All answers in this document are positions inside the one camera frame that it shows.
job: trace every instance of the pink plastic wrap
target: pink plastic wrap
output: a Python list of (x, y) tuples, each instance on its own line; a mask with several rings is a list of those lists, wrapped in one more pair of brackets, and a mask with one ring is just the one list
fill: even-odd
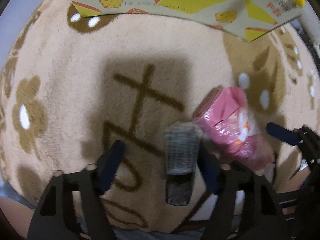
[(225, 155), (251, 170), (263, 169), (274, 160), (272, 147), (261, 135), (241, 88), (213, 89), (193, 119)]

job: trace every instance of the beige rug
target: beige rug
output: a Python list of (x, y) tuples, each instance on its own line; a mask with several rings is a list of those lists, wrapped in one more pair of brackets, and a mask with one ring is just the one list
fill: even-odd
[[(319, 131), (319, 77), (290, 25), (246, 43), (173, 17), (82, 18), (69, 0), (45, 0), (2, 73), (2, 174), (36, 204), (54, 171), (80, 171), (103, 144), (121, 139), (125, 160), (102, 198), (110, 222), (161, 232), (201, 227), (214, 197), (198, 171), (188, 206), (165, 203), (162, 132), (189, 120), (218, 85), (244, 87), (262, 128), (273, 121)], [(300, 157), (268, 139), (279, 154), (279, 189)]]

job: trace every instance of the yellow cardboard box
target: yellow cardboard box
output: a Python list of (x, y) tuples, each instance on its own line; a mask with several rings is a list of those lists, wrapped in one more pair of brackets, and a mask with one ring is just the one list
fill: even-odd
[(142, 13), (185, 18), (252, 41), (300, 15), (291, 0), (71, 0), (81, 15)]

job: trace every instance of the cheese illustration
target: cheese illustration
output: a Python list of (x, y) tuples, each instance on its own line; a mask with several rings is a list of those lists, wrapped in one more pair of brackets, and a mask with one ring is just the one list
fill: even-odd
[(236, 11), (228, 11), (215, 14), (216, 21), (221, 23), (232, 23), (237, 18)]
[(104, 8), (119, 8), (123, 0), (99, 0)]

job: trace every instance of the metal mesh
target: metal mesh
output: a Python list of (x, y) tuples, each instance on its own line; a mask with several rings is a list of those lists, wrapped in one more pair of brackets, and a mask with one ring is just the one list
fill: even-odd
[(199, 138), (194, 123), (177, 123), (164, 131), (166, 172), (184, 175), (196, 169)]

